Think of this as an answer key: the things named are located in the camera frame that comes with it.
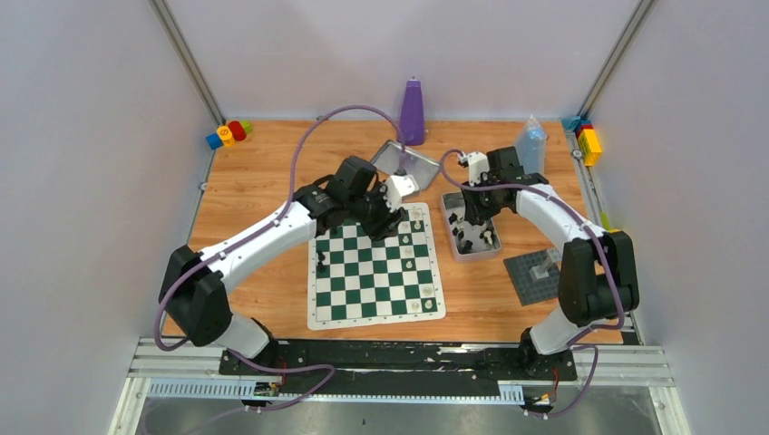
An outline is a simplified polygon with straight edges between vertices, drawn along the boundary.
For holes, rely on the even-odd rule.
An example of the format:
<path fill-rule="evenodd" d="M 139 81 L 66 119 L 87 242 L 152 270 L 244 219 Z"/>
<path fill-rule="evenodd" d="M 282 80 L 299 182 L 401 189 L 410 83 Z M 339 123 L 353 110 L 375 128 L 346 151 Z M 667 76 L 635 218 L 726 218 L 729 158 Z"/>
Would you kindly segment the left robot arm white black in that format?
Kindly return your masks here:
<path fill-rule="evenodd" d="M 376 167 L 355 156 L 334 174 L 291 193 L 272 214 L 235 236 L 200 251 L 184 245 L 170 253 L 159 293 L 160 314 L 183 332 L 182 343 L 217 344 L 243 355 L 256 374 L 277 365 L 270 333 L 256 320 L 236 314 L 229 294 L 262 266 L 347 220 L 373 241 L 393 237 L 406 212 L 404 198 L 418 184 L 402 171 L 386 180 Z"/>

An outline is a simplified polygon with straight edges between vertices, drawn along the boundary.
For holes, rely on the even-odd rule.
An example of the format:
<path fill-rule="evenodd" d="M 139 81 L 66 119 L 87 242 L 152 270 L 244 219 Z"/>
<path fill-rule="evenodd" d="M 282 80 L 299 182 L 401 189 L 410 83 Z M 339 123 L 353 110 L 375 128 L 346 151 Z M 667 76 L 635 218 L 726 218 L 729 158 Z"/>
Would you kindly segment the metal tin box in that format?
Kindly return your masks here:
<path fill-rule="evenodd" d="M 501 242 L 491 219 L 474 225 L 464 219 L 465 206 L 460 192 L 442 195 L 441 211 L 449 238 L 450 252 L 457 263 L 470 263 L 495 258 Z"/>

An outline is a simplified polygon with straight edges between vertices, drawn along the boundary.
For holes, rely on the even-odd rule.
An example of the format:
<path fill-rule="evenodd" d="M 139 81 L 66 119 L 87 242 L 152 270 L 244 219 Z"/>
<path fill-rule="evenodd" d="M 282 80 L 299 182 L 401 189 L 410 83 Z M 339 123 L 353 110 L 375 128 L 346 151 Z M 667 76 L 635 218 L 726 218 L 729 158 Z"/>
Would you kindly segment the grey lego baseplate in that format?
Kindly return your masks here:
<path fill-rule="evenodd" d="M 555 248 L 503 260 L 521 305 L 558 298 L 561 253 Z"/>

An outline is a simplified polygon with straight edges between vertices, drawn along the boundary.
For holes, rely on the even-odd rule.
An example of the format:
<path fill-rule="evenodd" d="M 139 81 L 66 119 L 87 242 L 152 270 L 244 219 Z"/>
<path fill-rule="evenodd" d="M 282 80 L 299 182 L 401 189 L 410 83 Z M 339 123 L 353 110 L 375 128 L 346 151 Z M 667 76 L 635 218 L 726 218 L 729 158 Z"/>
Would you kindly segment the metal tin lid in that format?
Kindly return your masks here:
<path fill-rule="evenodd" d="M 394 175 L 399 169 L 412 175 L 420 191 L 427 190 L 436 178 L 440 164 L 412 147 L 403 148 L 400 142 L 387 140 L 370 159 L 381 172 Z"/>

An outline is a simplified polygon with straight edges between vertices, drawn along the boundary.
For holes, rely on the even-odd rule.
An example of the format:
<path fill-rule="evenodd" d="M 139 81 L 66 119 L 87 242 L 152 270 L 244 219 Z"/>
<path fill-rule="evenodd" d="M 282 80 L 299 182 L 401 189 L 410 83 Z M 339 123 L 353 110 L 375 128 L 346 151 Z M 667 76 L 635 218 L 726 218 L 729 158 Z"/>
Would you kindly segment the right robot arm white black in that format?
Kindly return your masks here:
<path fill-rule="evenodd" d="M 538 172 L 528 173 L 513 147 L 463 153 L 465 221 L 481 224 L 507 208 L 532 223 L 561 255 L 559 304 L 524 334 L 518 353 L 523 374 L 540 378 L 555 353 L 571 347 L 609 320 L 621 320 L 640 303 L 635 251 L 630 236 L 609 232 L 584 218 Z"/>

